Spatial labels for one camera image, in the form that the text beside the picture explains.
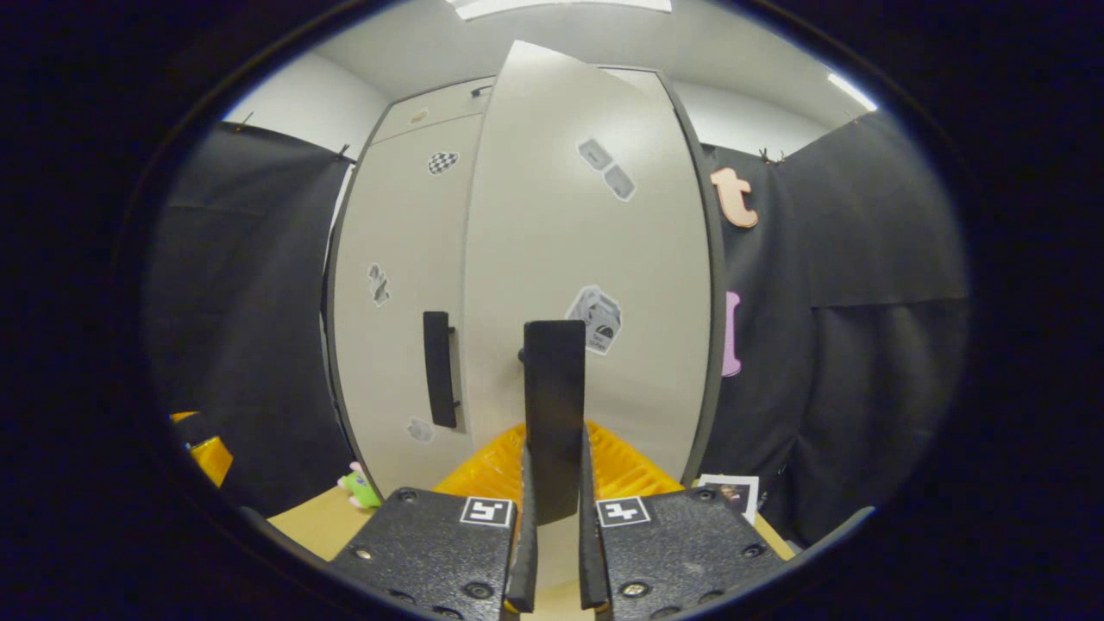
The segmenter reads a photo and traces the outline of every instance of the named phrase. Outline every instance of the sticker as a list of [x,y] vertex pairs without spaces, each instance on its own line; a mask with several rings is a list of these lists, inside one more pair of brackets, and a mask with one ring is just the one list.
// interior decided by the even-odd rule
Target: sticker
[[618,199],[628,202],[633,194],[636,193],[636,186],[633,185],[633,180],[625,175],[625,171],[620,169],[619,166],[614,165],[613,168],[606,170],[603,176],[606,180],[606,186],[614,191],[614,196]]
[[743,365],[736,359],[736,306],[740,296],[734,291],[724,292],[724,358],[721,364],[721,377],[732,377],[740,372]]
[[640,496],[599,501],[595,504],[598,507],[598,522],[602,523],[604,528],[651,522],[651,517],[648,516],[648,509],[644,508],[644,501],[640,499]]
[[755,498],[758,496],[757,476],[730,476],[726,474],[703,474],[698,485],[713,483],[721,486],[721,495],[729,499],[734,509],[742,513],[747,523],[755,526]]
[[437,151],[429,156],[429,175],[436,177],[448,170],[460,159],[460,154],[456,151]]
[[580,143],[578,156],[591,168],[603,173],[602,179],[618,200],[627,202],[636,193],[636,185],[629,179],[628,173],[614,164],[613,156],[594,138]]
[[406,425],[406,432],[411,434],[411,438],[415,442],[422,444],[433,442],[433,435],[436,433],[433,429],[433,423],[422,419],[411,419],[411,423]]
[[372,302],[379,308],[391,299],[391,292],[388,291],[388,274],[380,267],[379,263],[372,263],[368,269],[368,291],[372,294]]
[[468,502],[464,504],[464,513],[460,514],[460,522],[464,524],[509,528],[512,513],[512,501],[469,496]]
[[599,356],[609,352],[622,330],[620,304],[603,293],[598,285],[580,290],[564,318],[582,319],[586,324],[586,348]]
[[591,165],[591,168],[598,172],[606,169],[614,158],[602,148],[597,140],[591,138],[578,146],[578,155],[583,156],[583,161]]

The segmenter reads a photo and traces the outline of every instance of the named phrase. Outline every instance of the checkered sticker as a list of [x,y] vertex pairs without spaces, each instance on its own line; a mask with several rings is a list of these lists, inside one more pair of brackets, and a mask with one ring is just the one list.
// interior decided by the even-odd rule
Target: checkered sticker
[[437,151],[433,154],[432,156],[429,156],[429,162],[428,162],[429,175],[433,175],[434,177],[440,175],[442,172],[452,168],[453,165],[455,165],[459,159],[460,159],[460,154],[456,151],[452,152]]
[[510,514],[513,512],[513,502],[503,498],[479,498],[468,497],[464,505],[464,513],[460,522],[464,524],[479,524],[481,526],[510,527]]

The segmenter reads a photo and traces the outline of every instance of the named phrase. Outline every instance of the pink letter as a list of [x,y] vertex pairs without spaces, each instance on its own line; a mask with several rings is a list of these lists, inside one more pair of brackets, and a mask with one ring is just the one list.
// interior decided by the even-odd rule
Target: pink letter
[[726,292],[724,304],[724,365],[721,368],[722,377],[732,377],[740,372],[740,360],[736,360],[736,335],[733,322],[735,322],[736,306],[740,305],[740,296],[735,292]]

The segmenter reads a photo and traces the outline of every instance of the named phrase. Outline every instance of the ceiling light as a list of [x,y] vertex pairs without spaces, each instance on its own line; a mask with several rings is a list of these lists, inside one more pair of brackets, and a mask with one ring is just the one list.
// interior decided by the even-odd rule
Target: ceiling light
[[618,4],[665,13],[671,12],[671,0],[448,0],[448,3],[464,20],[541,4]]
[[868,110],[874,112],[875,109],[878,109],[878,106],[875,106],[874,103],[871,102],[869,97],[860,93],[859,90],[856,88],[854,86],[851,86],[850,82],[843,80],[842,77],[836,75],[835,73],[828,74],[828,82],[831,82],[836,86],[839,86],[840,91],[854,97],[854,101],[862,104],[862,107],[867,108]]

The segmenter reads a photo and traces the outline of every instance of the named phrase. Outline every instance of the ceiling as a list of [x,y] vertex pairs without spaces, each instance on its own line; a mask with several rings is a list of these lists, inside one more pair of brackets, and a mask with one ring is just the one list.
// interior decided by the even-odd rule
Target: ceiling
[[762,99],[828,128],[866,109],[828,82],[814,57],[728,8],[672,0],[660,13],[607,4],[516,9],[463,21],[445,0],[408,0],[316,52],[394,101],[498,73],[516,39],[590,63],[659,69]]

